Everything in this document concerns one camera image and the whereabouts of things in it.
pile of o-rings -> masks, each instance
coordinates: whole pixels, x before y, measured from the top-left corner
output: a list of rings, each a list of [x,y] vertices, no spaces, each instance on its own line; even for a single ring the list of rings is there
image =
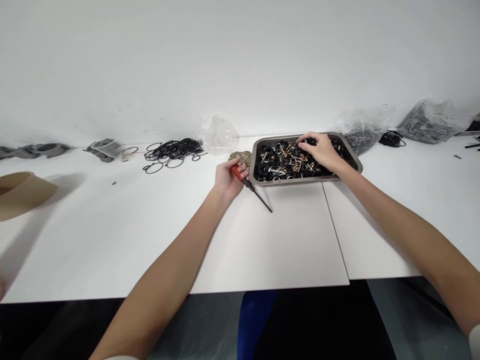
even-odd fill
[[[156,142],[146,148],[145,160],[154,162],[143,168],[147,174],[153,174],[160,171],[164,166],[169,169],[178,168],[184,163],[187,156],[191,156],[192,161],[200,160],[200,157],[206,152],[200,146],[200,143],[191,138],[184,138],[176,141],[170,140],[165,143]],[[170,166],[172,161],[180,161],[174,166]]]

white sleeve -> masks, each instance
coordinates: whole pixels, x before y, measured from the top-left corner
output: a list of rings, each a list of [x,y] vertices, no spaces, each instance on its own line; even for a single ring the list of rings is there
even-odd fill
[[[480,324],[470,331],[468,341],[470,342],[471,358],[480,360]]]
[[[133,356],[121,355],[121,356],[108,357],[105,360],[138,360],[138,359]]]

black rubber ring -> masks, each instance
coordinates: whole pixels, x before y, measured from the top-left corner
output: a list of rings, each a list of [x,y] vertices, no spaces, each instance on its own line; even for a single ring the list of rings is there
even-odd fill
[[[155,143],[153,143],[153,144],[148,145],[145,150],[147,150],[147,151],[155,150],[156,148],[150,150],[149,147],[151,147],[152,145],[157,145],[157,144],[160,145],[160,146],[162,146],[162,143],[161,143],[161,142],[155,142]]]
[[[167,168],[169,168],[169,169],[178,168],[180,165],[182,165],[182,164],[184,163],[184,160],[182,159],[182,160],[181,160],[181,163],[179,163],[177,166],[169,166],[170,160],[168,160],[168,161],[166,162],[166,165],[165,165],[165,166],[166,166]]]
[[[155,165],[155,164],[161,164],[161,167],[160,167],[159,169],[155,170],[155,171],[147,172],[147,170],[148,170],[150,167],[152,167],[153,165]],[[145,166],[145,167],[143,168],[143,170],[145,171],[145,174],[155,174],[157,171],[160,171],[160,170],[162,170],[163,168],[164,168],[164,165],[163,165],[161,162],[155,162],[155,163],[153,163],[153,164],[151,164],[151,165]]]
[[[136,148],[136,150],[132,151],[132,152],[126,152],[127,150],[130,150],[130,149],[133,149],[133,148]],[[122,154],[135,154],[138,150],[139,150],[138,146],[130,146],[130,147],[126,148],[125,150],[123,150]]]

red screwdriver handle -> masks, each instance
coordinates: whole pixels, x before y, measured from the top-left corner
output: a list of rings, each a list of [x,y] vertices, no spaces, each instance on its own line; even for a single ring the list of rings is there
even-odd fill
[[[235,175],[235,177],[242,181],[242,173],[239,171],[239,167],[237,165],[233,165],[231,168],[230,168],[231,172],[233,173],[233,175]]]
[[[255,191],[253,186],[252,186],[252,183],[250,181],[248,181],[246,177],[242,178],[242,173],[239,171],[239,167],[237,165],[233,165],[230,168],[230,170],[238,180],[240,180],[242,183],[245,184],[245,186],[247,188],[249,188],[251,191]]]

left hand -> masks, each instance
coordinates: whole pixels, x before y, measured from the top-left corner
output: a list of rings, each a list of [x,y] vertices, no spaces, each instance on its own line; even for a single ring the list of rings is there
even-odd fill
[[[216,167],[215,185],[213,188],[228,201],[232,201],[244,187],[244,183],[239,181],[230,171],[230,168],[234,165],[238,166],[242,179],[249,178],[249,168],[239,156]]]

